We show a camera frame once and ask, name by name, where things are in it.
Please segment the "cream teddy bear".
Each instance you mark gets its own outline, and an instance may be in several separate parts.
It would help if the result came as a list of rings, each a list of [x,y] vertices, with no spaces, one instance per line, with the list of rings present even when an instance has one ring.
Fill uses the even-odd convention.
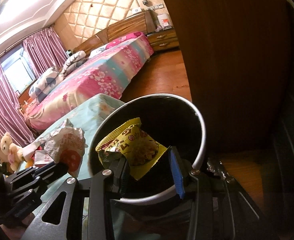
[[[0,148],[3,154],[7,156],[10,167],[14,172],[19,168],[22,161],[26,162],[25,168],[29,168],[34,165],[33,159],[27,159],[23,156],[22,147],[13,142],[9,132],[6,132],[1,138]]]

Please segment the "white red milk carton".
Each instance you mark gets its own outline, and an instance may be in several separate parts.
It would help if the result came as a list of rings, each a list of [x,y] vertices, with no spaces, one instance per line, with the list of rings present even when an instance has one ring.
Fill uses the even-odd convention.
[[[43,166],[53,162],[53,159],[47,154],[45,150],[37,150],[34,154],[34,165]]]

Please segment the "window with blinds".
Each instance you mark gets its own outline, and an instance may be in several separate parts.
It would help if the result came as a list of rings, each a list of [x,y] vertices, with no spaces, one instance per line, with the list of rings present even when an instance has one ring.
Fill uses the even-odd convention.
[[[9,84],[18,96],[36,80],[32,64],[22,44],[0,57],[0,63]]]

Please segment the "grey white folded quilt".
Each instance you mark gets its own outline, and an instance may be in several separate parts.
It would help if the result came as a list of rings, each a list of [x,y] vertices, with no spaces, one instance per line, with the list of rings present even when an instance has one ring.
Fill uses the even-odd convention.
[[[61,73],[65,76],[69,75],[76,68],[80,67],[86,61],[86,53],[83,50],[72,54],[63,64]]]

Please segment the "teal floral bed sheet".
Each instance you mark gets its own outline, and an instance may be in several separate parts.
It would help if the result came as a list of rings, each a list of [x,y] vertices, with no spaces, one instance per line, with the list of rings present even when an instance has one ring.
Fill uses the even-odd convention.
[[[49,135],[58,129],[66,119],[73,124],[74,128],[81,128],[84,131],[85,142],[88,146],[85,148],[85,154],[79,167],[78,181],[81,182],[84,179],[91,178],[90,148],[94,135],[103,121],[123,104],[122,101],[105,94],[97,94],[58,119],[39,135],[37,140],[45,137],[48,138]],[[71,187],[71,185],[66,183],[66,180],[69,177],[70,175],[66,174],[49,185],[48,190],[41,197],[43,204],[41,204],[41,206],[34,212],[36,214],[35,220],[27,228],[22,239],[63,239],[63,230],[59,229],[57,225],[43,222],[41,215],[45,213],[45,209],[50,204],[54,203],[51,198],[53,196],[58,196],[63,185]]]

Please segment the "pink curtain left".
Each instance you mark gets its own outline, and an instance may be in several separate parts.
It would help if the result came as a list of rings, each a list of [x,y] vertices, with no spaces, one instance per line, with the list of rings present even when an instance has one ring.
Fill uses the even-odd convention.
[[[27,146],[34,136],[19,112],[19,101],[0,64],[0,137],[10,133],[14,143]]]

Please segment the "white orange box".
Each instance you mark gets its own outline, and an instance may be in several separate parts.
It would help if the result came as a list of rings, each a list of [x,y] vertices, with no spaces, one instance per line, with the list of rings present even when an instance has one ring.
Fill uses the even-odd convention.
[[[167,13],[157,15],[159,24],[162,29],[167,29],[172,27],[170,16]]]

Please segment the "blue white folded quilt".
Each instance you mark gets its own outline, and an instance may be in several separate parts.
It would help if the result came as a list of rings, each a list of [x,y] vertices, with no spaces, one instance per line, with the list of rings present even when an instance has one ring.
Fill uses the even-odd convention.
[[[56,67],[50,67],[30,87],[28,94],[36,103],[41,103],[63,80],[64,75]]]

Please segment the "yellow snack packet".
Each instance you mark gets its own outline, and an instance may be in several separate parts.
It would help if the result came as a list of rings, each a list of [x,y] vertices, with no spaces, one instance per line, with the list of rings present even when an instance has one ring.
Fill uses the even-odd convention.
[[[144,132],[141,125],[140,118],[130,119],[98,143],[95,151],[105,168],[124,156],[129,163],[130,175],[140,180],[156,165],[167,148]]]

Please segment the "wooden nightstand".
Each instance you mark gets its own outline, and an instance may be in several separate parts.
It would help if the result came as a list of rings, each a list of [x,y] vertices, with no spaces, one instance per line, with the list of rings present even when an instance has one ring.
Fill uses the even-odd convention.
[[[180,46],[174,28],[150,33],[147,38],[154,51],[163,51]]]

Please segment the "wooden headboard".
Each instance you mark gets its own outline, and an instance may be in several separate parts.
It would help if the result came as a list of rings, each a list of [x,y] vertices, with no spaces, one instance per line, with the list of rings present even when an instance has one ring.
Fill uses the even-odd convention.
[[[82,50],[86,55],[89,55],[92,50],[129,33],[140,31],[146,35],[155,30],[156,24],[152,12],[150,10],[142,11],[113,23],[98,33],[93,34],[89,39],[75,47],[72,51],[76,53]]]

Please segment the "pink floral bed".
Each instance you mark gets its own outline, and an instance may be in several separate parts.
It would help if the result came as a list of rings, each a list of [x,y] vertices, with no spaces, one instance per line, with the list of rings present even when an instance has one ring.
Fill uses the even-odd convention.
[[[103,52],[65,77],[42,102],[26,109],[26,123],[43,131],[97,94],[120,99],[153,52],[147,37],[141,33],[111,42]]]

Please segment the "pink pillow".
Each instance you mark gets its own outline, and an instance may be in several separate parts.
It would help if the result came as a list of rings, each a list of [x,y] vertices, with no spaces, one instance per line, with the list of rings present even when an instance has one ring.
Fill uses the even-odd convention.
[[[136,31],[136,32],[133,32],[133,33],[129,33],[129,34],[126,34],[124,36],[121,36],[121,37],[118,37],[118,38],[115,38],[114,40],[112,40],[111,42],[109,42],[105,49],[110,49],[126,40],[129,40],[129,39],[132,39],[132,38],[137,38],[139,37],[140,35],[144,35],[143,32],[141,31]]]

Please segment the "pink curtain right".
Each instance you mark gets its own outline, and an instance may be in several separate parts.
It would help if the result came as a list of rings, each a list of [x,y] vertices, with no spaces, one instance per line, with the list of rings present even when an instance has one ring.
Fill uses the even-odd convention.
[[[40,77],[51,67],[61,69],[67,60],[65,47],[53,27],[42,29],[26,37],[22,45],[36,77]]]

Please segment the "white paper wrapper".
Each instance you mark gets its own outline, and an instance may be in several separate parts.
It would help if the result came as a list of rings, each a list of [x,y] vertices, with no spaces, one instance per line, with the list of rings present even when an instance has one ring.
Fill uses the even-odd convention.
[[[84,134],[81,128],[74,127],[69,119],[65,119],[44,137],[46,153],[56,164],[65,164],[67,172],[76,178],[87,147]]]

